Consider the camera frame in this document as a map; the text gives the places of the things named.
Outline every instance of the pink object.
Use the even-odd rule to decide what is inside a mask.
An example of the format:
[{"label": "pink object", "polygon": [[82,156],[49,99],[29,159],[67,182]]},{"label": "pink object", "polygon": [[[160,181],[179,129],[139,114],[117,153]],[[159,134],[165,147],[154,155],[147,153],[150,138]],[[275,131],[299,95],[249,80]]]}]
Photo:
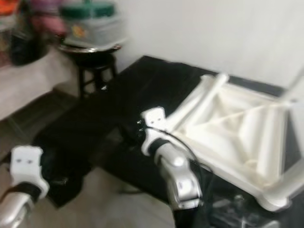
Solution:
[{"label": "pink object", "polygon": [[56,35],[64,35],[66,33],[65,25],[59,16],[39,16],[39,19],[45,30],[55,33]]},{"label": "pink object", "polygon": [[63,0],[31,0],[31,5],[35,11],[54,12],[58,11],[58,7]]}]

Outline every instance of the black wooden stool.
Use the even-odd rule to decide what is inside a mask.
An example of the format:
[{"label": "black wooden stool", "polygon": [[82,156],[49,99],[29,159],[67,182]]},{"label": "black wooden stool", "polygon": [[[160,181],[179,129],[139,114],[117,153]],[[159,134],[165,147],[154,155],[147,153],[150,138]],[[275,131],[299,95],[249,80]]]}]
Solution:
[{"label": "black wooden stool", "polygon": [[[103,81],[103,72],[110,70],[112,77],[117,75],[116,59],[111,54],[121,49],[120,45],[115,45],[108,50],[98,50],[97,48],[83,48],[66,44],[58,45],[58,49],[71,58],[78,68],[78,87],[79,97],[83,99],[89,92],[85,90],[86,86],[94,83],[96,91],[104,88],[106,83]],[[85,80],[85,71],[93,74],[93,79]]]},{"label": "black wooden stool", "polygon": [[[78,67],[78,86],[79,86],[79,97],[83,99],[86,95],[90,93],[85,90],[86,86],[94,83],[95,91],[98,91],[104,86],[106,83],[103,80],[103,72],[105,70],[110,70],[112,77],[115,78],[117,75],[116,71],[116,59],[111,54],[104,54],[102,58],[98,61],[93,60],[88,63],[76,63]],[[85,80],[85,71],[91,72],[93,75],[93,79],[86,81]]]}]

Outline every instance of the floor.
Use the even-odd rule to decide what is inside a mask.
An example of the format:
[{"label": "floor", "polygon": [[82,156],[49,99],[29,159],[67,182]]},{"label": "floor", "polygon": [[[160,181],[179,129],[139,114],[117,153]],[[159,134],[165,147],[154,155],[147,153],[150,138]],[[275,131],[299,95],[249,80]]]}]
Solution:
[{"label": "floor", "polygon": [[[76,99],[59,92],[49,93],[0,122],[0,158],[12,147],[28,144],[48,123],[75,104]],[[0,194],[10,183],[0,168]],[[43,199],[21,228],[173,228],[170,208],[147,194],[121,195],[132,188],[100,168],[86,178],[77,198],[60,209]]]}]

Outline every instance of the stool leg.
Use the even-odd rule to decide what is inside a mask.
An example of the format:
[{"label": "stool leg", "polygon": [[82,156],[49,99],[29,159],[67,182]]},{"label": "stool leg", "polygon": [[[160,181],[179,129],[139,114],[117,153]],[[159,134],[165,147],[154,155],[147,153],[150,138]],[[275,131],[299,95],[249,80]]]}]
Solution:
[{"label": "stool leg", "polygon": [[79,97],[84,99],[85,97],[85,71],[78,68],[78,87],[79,87]]},{"label": "stool leg", "polygon": [[117,76],[117,70],[116,70],[115,63],[111,65],[110,70],[111,70],[111,73],[112,73],[112,77],[116,78],[116,76]]},{"label": "stool leg", "polygon": [[95,82],[95,90],[99,91],[105,85],[102,80],[102,70],[94,70],[93,77]]}]

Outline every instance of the green lid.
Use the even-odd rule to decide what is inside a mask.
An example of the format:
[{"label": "green lid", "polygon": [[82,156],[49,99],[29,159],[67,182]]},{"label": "green lid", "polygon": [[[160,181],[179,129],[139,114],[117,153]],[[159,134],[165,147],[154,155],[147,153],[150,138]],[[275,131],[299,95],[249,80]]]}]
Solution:
[{"label": "green lid", "polygon": [[67,19],[89,19],[110,17],[115,14],[111,2],[65,3],[60,6],[60,14]]}]

